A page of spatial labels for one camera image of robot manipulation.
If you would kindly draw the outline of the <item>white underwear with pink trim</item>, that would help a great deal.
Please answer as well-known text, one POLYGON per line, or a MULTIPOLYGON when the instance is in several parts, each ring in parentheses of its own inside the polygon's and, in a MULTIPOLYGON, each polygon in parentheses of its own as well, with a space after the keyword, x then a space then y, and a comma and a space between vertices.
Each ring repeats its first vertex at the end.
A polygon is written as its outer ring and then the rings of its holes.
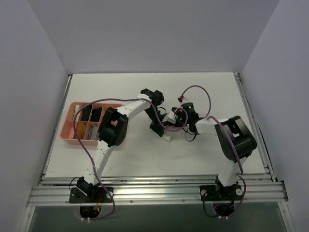
POLYGON ((164 129, 164 133, 162 135, 162 139, 167 141, 167 142, 170 142, 171 138, 172 138, 172 132, 170 131, 170 128, 168 130, 164 129))

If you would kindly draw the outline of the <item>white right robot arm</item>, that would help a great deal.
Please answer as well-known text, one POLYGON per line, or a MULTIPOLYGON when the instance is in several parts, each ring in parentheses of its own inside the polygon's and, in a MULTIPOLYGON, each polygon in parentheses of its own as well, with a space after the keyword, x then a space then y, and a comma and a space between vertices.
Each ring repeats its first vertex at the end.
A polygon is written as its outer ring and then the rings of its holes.
POLYGON ((231 186, 236 184, 238 175, 243 174, 243 164, 257 148, 257 142, 240 116, 217 119, 214 116, 200 117, 191 102, 173 107, 168 116, 168 123, 180 128, 185 125, 193 135, 216 135, 225 157, 225 167, 219 172, 220 184, 214 188, 219 199, 226 199, 232 193, 231 186))

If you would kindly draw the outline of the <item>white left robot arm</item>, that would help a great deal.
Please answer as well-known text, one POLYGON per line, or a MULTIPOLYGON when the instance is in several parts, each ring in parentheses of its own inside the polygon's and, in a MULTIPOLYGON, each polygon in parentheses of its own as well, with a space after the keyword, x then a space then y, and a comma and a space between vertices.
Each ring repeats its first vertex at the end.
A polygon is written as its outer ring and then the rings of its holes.
POLYGON ((96 152, 90 157, 91 167, 77 181, 80 197, 87 203, 93 202, 98 195, 99 180, 106 163, 113 152, 125 139, 129 121, 145 111, 151 119, 150 129, 160 137, 164 135, 162 121, 164 116, 157 107, 164 102, 163 93, 143 89, 135 99, 117 108, 109 107, 102 118, 96 152))

